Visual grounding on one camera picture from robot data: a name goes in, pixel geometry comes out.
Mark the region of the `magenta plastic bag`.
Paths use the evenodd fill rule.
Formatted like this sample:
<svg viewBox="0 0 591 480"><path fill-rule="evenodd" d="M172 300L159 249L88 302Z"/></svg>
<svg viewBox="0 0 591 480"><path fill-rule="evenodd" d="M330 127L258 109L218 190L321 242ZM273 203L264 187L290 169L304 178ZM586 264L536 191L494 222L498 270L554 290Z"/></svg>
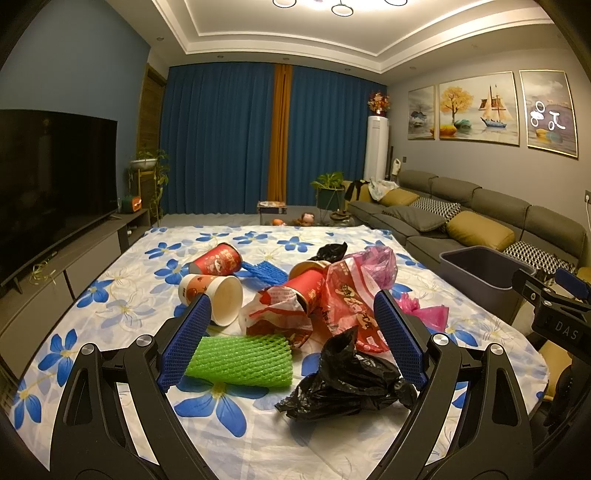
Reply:
<svg viewBox="0 0 591 480"><path fill-rule="evenodd" d="M408 293L403 293L397 303L404 313L419 318L429 329L436 332L446 330L449 318L449 308L447 306L422 307L420 301L411 298Z"/></svg>

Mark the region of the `large black plastic bag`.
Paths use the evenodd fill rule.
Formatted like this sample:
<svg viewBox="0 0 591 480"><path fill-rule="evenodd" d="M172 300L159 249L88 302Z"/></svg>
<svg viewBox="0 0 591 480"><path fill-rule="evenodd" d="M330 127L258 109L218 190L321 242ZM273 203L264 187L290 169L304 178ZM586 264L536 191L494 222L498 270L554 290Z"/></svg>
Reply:
<svg viewBox="0 0 591 480"><path fill-rule="evenodd" d="M412 409L416 388L394 363L360 351L356 336L358 329L353 327L325 342L317 371L274 408L298 422L380 411L396 402Z"/></svg>

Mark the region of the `green foam net sleeve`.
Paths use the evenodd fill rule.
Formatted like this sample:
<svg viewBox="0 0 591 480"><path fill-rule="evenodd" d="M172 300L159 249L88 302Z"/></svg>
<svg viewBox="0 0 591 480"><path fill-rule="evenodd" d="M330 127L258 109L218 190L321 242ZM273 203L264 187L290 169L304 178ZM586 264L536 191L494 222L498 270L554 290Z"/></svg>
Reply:
<svg viewBox="0 0 591 480"><path fill-rule="evenodd" d="M205 337L184 375L211 383L287 388L293 382L290 343L276 334Z"/></svg>

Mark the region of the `red printed plastic bag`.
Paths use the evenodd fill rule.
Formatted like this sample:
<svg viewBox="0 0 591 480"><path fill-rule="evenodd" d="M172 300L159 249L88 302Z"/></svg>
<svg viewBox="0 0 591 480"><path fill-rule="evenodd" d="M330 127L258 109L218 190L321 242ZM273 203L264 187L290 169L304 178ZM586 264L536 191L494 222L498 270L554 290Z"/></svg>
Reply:
<svg viewBox="0 0 591 480"><path fill-rule="evenodd" d="M322 322L332 336L356 328L356 347L365 353L384 353L389 347L374 314L374 299L380 289L363 280L349 255L329 266L322 287Z"/></svg>

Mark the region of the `red white plastic bag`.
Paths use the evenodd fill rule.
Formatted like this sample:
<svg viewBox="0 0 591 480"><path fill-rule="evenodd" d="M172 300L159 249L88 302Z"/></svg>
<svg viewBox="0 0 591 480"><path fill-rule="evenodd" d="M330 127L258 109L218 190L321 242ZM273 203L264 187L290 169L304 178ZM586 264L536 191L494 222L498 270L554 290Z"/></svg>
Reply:
<svg viewBox="0 0 591 480"><path fill-rule="evenodd" d="M245 335L283 335L293 348L301 348L314 332L304 298L284 286L257 292L240 309L238 323Z"/></svg>

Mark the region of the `blue foam net sleeve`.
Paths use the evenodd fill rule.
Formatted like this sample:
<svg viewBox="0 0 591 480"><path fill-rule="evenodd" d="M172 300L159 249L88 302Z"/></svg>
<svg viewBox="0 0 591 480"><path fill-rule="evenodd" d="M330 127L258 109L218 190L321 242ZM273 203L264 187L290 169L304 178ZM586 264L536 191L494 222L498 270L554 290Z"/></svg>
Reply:
<svg viewBox="0 0 591 480"><path fill-rule="evenodd" d="M288 280L287 272L274 266L269 261L259 264L242 263L242 269L235 273L238 278L252 278L270 286L283 285Z"/></svg>

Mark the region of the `red gold paper cup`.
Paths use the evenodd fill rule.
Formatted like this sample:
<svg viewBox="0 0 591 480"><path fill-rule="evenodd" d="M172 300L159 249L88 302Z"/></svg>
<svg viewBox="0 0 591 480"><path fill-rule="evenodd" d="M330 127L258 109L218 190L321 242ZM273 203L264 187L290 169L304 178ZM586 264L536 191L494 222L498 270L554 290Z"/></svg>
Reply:
<svg viewBox="0 0 591 480"><path fill-rule="evenodd" d="M298 302L308 314L318 305L328 267L329 262L324 260L307 260L298 263L290 270L287 282L283 284L297 294Z"/></svg>

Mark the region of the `mustard cushion near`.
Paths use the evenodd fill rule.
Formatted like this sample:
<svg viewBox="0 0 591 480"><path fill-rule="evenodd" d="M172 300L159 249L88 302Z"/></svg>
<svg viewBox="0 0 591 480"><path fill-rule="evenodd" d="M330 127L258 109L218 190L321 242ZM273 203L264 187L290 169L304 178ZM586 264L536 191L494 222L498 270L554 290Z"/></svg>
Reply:
<svg viewBox="0 0 591 480"><path fill-rule="evenodd" d="M464 246L485 246L503 251L516 240L515 232L472 211L454 216L446 227L448 235Z"/></svg>

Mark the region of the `grey cushion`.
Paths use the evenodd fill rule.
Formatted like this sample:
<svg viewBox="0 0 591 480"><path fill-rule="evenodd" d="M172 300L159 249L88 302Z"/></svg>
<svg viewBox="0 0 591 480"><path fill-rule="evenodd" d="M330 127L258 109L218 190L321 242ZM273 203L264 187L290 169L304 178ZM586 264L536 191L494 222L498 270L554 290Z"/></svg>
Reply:
<svg viewBox="0 0 591 480"><path fill-rule="evenodd" d="M441 230L447 223L445 217L413 206L394 205L386 207L383 213L407 223L420 233Z"/></svg>

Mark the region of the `grey sectional sofa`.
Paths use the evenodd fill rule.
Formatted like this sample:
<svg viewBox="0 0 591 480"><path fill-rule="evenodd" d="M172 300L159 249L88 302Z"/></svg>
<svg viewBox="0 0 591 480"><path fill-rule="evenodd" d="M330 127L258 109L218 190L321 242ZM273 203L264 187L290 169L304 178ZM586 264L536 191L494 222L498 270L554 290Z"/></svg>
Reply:
<svg viewBox="0 0 591 480"><path fill-rule="evenodd" d="M402 172L400 185L425 203L437 202L446 209L459 205L459 212L473 211L505 225L514 231L517 241L523 240L553 253L576 268L584 265L588 246L586 231L579 223L552 210L471 182L423 171ZM355 189L346 206L346 210L363 224L391 232L407 252L432 270L438 268L441 253L464 246L451 238L444 228L423 233L389 214L388 208L387 199L377 202L370 197L367 185Z"/></svg>

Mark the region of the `mustard cushion far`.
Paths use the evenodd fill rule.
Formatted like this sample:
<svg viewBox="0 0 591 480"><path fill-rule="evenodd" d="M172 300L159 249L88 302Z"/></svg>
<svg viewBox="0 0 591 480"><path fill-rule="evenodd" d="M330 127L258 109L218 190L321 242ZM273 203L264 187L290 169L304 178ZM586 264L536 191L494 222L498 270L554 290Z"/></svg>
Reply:
<svg viewBox="0 0 591 480"><path fill-rule="evenodd" d="M403 188L390 190L380 203L386 207L391 206L410 206L420 198L420 195Z"/></svg>

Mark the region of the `white clothes on sofa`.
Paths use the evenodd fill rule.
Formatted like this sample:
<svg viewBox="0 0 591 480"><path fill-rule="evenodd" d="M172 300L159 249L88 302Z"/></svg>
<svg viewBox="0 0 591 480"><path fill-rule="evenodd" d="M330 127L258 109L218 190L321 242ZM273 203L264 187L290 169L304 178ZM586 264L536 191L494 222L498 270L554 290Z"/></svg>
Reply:
<svg viewBox="0 0 591 480"><path fill-rule="evenodd" d="M399 188L399 185L390 180L370 178L368 190L370 197L380 202L389 192Z"/></svg>

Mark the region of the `black flat television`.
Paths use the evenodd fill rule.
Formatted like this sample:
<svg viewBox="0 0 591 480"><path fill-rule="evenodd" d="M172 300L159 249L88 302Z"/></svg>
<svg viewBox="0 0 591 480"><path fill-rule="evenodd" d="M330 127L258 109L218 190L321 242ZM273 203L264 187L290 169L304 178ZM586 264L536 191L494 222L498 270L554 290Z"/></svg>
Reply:
<svg viewBox="0 0 591 480"><path fill-rule="evenodd" d="M1 111L1 284L117 207L118 122Z"/></svg>

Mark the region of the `dark coffee table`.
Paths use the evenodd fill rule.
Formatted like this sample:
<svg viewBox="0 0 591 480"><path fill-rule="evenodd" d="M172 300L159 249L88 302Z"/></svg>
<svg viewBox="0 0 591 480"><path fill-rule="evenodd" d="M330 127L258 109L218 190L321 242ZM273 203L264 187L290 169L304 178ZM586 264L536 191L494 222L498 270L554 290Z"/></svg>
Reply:
<svg viewBox="0 0 591 480"><path fill-rule="evenodd" d="M362 222L356 217L346 215L344 212L321 210L315 206L287 205L287 212L284 214L260 214L259 211L257 214L259 215L259 223L262 225L298 227L355 227L362 225Z"/></svg>

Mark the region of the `blue curtains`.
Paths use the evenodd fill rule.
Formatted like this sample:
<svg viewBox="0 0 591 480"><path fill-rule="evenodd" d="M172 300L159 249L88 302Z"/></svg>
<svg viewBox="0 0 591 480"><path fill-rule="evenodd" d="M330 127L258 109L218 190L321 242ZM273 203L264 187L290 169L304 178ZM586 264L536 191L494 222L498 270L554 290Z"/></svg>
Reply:
<svg viewBox="0 0 591 480"><path fill-rule="evenodd" d="M160 140L169 155L169 214L252 213L267 199L274 66L206 63L170 70ZM315 203L311 182L363 176L368 101L385 85L293 66L287 150L289 205Z"/></svg>

